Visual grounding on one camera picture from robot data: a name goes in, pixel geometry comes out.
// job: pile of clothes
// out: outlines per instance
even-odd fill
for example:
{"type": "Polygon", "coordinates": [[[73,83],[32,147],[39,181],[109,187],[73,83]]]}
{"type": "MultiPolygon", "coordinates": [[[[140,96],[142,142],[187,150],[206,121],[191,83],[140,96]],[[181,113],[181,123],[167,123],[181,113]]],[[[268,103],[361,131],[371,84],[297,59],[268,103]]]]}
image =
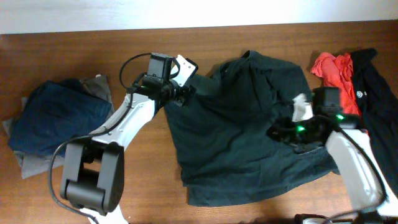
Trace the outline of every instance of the pile of clothes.
{"type": "MultiPolygon", "coordinates": [[[[322,53],[312,72],[340,89],[345,113],[362,116],[373,153],[398,194],[398,100],[373,67],[375,55],[374,49],[322,53]]],[[[257,202],[337,171],[324,147],[297,154],[301,149],[266,134],[276,119],[292,117],[292,105],[283,102],[300,93],[311,99],[298,65],[248,51],[211,79],[216,94],[195,95],[182,108],[165,106],[190,205],[257,202]]]]}
{"type": "MultiPolygon", "coordinates": [[[[23,179],[46,172],[61,143],[88,134],[114,113],[107,78],[101,75],[59,83],[47,81],[21,101],[20,117],[3,121],[3,126],[23,179]]],[[[63,165],[64,157],[65,151],[57,156],[53,167],[63,165]]]]}

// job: green led light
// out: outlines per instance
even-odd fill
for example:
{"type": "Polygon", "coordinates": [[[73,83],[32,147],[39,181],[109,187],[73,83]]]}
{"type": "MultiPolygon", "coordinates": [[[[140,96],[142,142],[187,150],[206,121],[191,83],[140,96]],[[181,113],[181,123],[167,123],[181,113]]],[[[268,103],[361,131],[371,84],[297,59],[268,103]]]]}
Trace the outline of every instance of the green led light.
{"type": "Polygon", "coordinates": [[[342,119],[344,119],[344,116],[343,116],[343,115],[341,115],[341,114],[338,114],[338,115],[336,115],[336,117],[337,117],[337,119],[339,119],[339,120],[342,120],[342,119]]]}
{"type": "Polygon", "coordinates": [[[305,128],[303,126],[297,126],[297,131],[298,132],[301,132],[301,131],[304,131],[304,130],[305,130],[305,128]]]}

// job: wooden table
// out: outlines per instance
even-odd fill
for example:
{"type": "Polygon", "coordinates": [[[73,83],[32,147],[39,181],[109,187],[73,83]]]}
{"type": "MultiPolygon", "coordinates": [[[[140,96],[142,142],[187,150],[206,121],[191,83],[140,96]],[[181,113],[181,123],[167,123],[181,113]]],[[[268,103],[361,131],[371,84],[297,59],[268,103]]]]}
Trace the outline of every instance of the wooden table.
{"type": "MultiPolygon", "coordinates": [[[[20,98],[46,80],[98,73],[109,77],[118,107],[125,94],[118,80],[120,66],[144,52],[189,57],[205,75],[253,49],[300,65],[315,88],[322,81],[309,69],[320,52],[367,47],[379,51],[373,62],[398,95],[398,21],[0,35],[0,117],[19,114],[20,98]]],[[[133,62],[125,70],[125,82],[146,70],[146,60],[133,62]]],[[[21,179],[4,131],[0,147],[0,223],[88,223],[52,201],[47,174],[21,179]]],[[[342,179],[335,174],[258,203],[189,206],[163,110],[140,130],[125,160],[121,207],[131,223],[238,223],[292,218],[296,213],[332,215],[351,208],[342,179]]],[[[54,171],[56,192],[61,172],[62,168],[54,171]]]]}

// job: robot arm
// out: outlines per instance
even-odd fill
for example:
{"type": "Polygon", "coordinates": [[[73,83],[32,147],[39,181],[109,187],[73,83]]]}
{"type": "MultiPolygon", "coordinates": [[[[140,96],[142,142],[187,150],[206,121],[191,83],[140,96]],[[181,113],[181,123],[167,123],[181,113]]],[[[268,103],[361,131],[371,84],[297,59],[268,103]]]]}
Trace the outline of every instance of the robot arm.
{"type": "Polygon", "coordinates": [[[61,198],[84,213],[101,215],[97,218],[101,223],[124,220],[118,206],[124,188],[124,151],[134,136],[166,103],[182,106],[195,91],[186,85],[198,70],[194,62],[181,55],[150,56],[142,84],[137,82],[128,89],[112,117],[90,133],[92,138],[72,141],[66,146],[61,198]],[[94,160],[101,163],[99,172],[85,168],[86,163],[94,160]]]}
{"type": "Polygon", "coordinates": [[[313,105],[306,102],[305,95],[299,95],[293,102],[292,120],[276,121],[267,134],[294,146],[309,144],[312,149],[325,146],[343,178],[354,209],[352,213],[358,212],[362,221],[396,217],[398,199],[373,156],[370,138],[360,118],[342,113],[339,89],[315,89],[313,105]]]}

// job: dark green t-shirt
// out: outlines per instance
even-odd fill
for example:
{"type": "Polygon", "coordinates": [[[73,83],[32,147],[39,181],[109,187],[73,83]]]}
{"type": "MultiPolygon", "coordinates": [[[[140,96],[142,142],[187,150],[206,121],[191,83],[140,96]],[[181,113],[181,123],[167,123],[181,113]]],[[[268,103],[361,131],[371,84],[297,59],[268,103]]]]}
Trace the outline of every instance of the dark green t-shirt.
{"type": "Polygon", "coordinates": [[[190,205],[257,202],[336,169],[325,148],[296,154],[266,134],[277,118],[292,117],[292,106],[278,102],[311,96],[298,65],[247,51],[211,78],[214,95],[165,107],[190,205]]]}

